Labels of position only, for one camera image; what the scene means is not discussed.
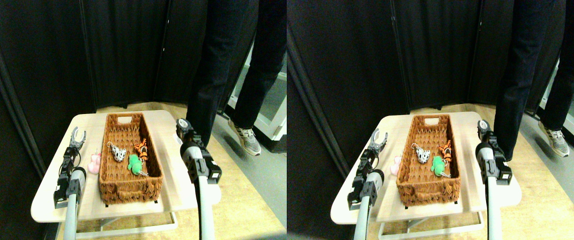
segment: wicker basket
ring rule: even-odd
[[[425,119],[438,119],[438,123],[428,125]],[[451,140],[453,154],[451,162],[445,168],[445,173],[451,174],[451,178],[435,176],[431,171],[433,157],[442,157],[442,152],[438,150],[438,147],[446,144],[447,140]],[[431,151],[428,162],[421,164],[418,161],[418,156],[411,147],[413,143],[418,144],[424,150]],[[403,204],[419,206],[457,201],[460,196],[460,165],[457,152],[448,114],[413,117],[396,180]]]
[[[118,117],[131,117],[131,122],[120,123]],[[147,138],[148,160],[142,171],[149,176],[134,175],[127,169],[129,155],[138,154],[134,145]],[[107,142],[126,149],[122,162],[117,162]],[[100,195],[105,204],[123,204],[127,202],[156,201],[163,184],[163,172],[157,158],[156,147],[151,139],[145,118],[140,112],[107,114],[102,141],[102,155],[98,183]]]

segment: person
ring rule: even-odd
[[[498,144],[508,161],[513,159],[536,61],[555,3],[556,0],[515,0],[509,62],[500,84],[494,126]],[[552,150],[561,157],[570,152],[561,130],[574,96],[574,0],[566,2],[565,21],[558,72],[538,123]]]
[[[236,110],[229,120],[229,126],[238,135],[241,147],[252,156],[260,155],[261,151],[252,130],[253,123],[267,92],[280,73],[286,51],[286,0],[260,0],[249,71],[240,90]]]
[[[202,55],[186,119],[207,146],[249,0],[208,0]]]

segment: wooden floor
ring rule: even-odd
[[[418,109],[413,110],[412,114],[449,112],[477,112],[492,126],[495,118],[494,106],[469,103],[445,106],[442,110]],[[509,166],[514,176],[520,181],[522,201],[517,206],[507,206],[501,209],[504,239],[574,240],[574,205],[522,134],[518,136],[514,157]],[[412,231],[465,226],[476,222],[477,218],[474,214],[436,217],[419,224]],[[393,222],[387,224],[385,233],[403,233],[405,229],[406,222]],[[380,230],[380,224],[370,224],[370,240],[378,238],[378,230]],[[480,231],[424,238],[424,240],[485,240],[486,233],[485,227]]]
[[[98,113],[134,112],[146,110],[166,110],[175,119],[186,116],[186,106],[177,103],[147,102],[129,105],[125,110],[120,107],[105,107]],[[264,202],[257,190],[237,167],[236,163],[222,148],[220,142],[211,138],[207,150],[222,168],[220,179],[222,199],[213,206],[214,225],[218,240],[254,240],[264,236],[285,233],[286,230]],[[179,225],[175,230],[160,231],[122,237],[102,238],[102,240],[196,240],[198,239],[198,210],[189,209],[176,212]],[[104,230],[127,229],[133,227],[170,224],[168,214],[152,214],[138,217],[126,217],[104,227]],[[100,221],[83,221],[79,223],[79,232],[98,231]]]

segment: plush keychain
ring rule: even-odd
[[[107,142],[107,147],[108,146],[111,146],[111,152],[113,153],[114,160],[117,162],[122,162],[122,160],[125,158],[125,155],[127,154],[127,150],[124,148],[118,148],[110,141]]]
[[[402,161],[401,156],[394,157],[394,165],[391,166],[391,174],[398,176],[398,171],[400,170],[400,162]]]
[[[98,174],[100,170],[100,154],[92,154],[91,155],[91,162],[87,165],[87,170],[92,174]]]
[[[442,156],[444,156],[444,162],[450,163],[451,162],[451,140],[447,141],[447,144],[444,144],[444,146],[438,147],[438,149],[442,152]]]
[[[142,170],[142,161],[138,158],[136,154],[129,155],[129,165],[127,165],[127,169],[131,170],[133,174],[142,175],[142,176],[149,176],[148,174],[144,173]]]
[[[445,163],[442,162],[442,157],[438,155],[433,157],[433,166],[431,166],[431,171],[438,177],[444,176],[447,178],[451,178],[450,174],[445,173]]]
[[[414,148],[415,153],[418,154],[418,161],[422,164],[427,163],[427,161],[429,160],[429,156],[431,155],[431,151],[422,149],[420,146],[418,146],[416,142],[411,144],[411,147]]]
[[[143,138],[140,144],[134,146],[136,151],[140,154],[140,159],[144,163],[147,160],[147,138]]]

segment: sneaker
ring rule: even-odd
[[[255,139],[253,130],[239,128],[231,119],[229,120],[229,126],[238,134],[240,146],[242,146],[248,154],[251,154],[252,156],[260,155],[260,144],[258,144],[258,140]]]
[[[551,149],[553,149],[554,152],[561,157],[567,157],[569,155],[569,146],[565,141],[563,131],[549,130],[542,124],[542,121],[538,122],[538,126],[540,126],[540,129],[549,137],[549,144],[551,145]]]

